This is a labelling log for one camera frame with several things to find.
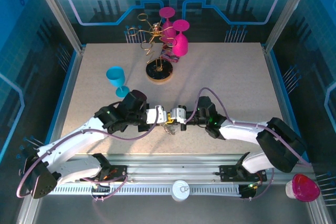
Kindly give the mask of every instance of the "blue wine glass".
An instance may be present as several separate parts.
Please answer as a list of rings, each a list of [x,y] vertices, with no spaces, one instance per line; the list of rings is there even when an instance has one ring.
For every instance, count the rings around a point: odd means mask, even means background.
[[[116,95],[120,98],[125,97],[130,89],[125,84],[125,73],[124,70],[119,66],[114,66],[107,70],[106,77],[109,79],[110,83],[117,87]]]

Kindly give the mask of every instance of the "glass base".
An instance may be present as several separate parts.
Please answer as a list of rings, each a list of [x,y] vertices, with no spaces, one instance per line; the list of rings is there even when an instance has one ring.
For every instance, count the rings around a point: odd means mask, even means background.
[[[117,97],[124,98],[130,92],[130,89],[126,86],[122,86],[121,88],[117,88],[115,92]]]

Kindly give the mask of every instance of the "gray floor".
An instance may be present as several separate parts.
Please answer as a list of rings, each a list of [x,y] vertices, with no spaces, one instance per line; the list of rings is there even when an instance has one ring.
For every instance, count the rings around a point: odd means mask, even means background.
[[[115,196],[93,202],[89,196],[47,196],[35,222],[165,224],[165,223],[312,223],[307,204],[287,198],[284,186],[252,202],[217,196],[191,196],[175,202],[170,196]]]

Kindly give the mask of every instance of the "beige table surface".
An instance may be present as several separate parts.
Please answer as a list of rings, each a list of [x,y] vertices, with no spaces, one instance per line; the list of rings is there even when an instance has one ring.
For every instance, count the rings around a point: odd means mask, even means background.
[[[159,44],[155,45],[159,54]],[[259,43],[190,43],[188,54],[174,63],[173,77],[165,84],[151,83],[145,74],[148,57],[140,44],[87,44],[71,98],[62,135],[83,125],[102,106],[120,99],[106,78],[112,66],[121,66],[130,90],[146,94],[151,108],[162,105],[165,110],[186,105],[192,110],[200,88],[213,89],[222,99],[229,115],[236,120],[268,121],[280,117],[280,108]],[[216,99],[207,91],[219,113]],[[130,126],[123,137],[141,133]],[[241,154],[259,150],[254,144],[238,140],[218,140],[204,129],[188,126],[187,131],[168,135],[163,127],[135,142],[106,138],[82,153],[109,154]]]

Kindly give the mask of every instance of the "plastic wine glass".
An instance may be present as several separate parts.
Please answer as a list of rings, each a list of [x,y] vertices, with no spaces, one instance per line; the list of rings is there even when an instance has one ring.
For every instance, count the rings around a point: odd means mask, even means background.
[[[114,66],[107,70],[106,77],[109,79],[110,83],[117,87],[117,90],[115,91],[117,97],[123,98],[125,97],[129,92],[130,89],[125,84],[125,73],[124,70],[119,66]]]
[[[175,15],[174,8],[171,7],[163,7],[159,10],[159,15],[162,18],[166,19],[166,22],[162,26],[162,34],[163,37],[161,38],[165,43],[172,43],[173,39],[176,37],[176,30],[172,27],[173,23],[169,21],[169,18]]]
[[[179,19],[173,23],[173,28],[180,32],[173,41],[173,53],[178,57],[184,56],[188,52],[188,40],[182,32],[187,31],[189,27],[189,22],[184,19]]]

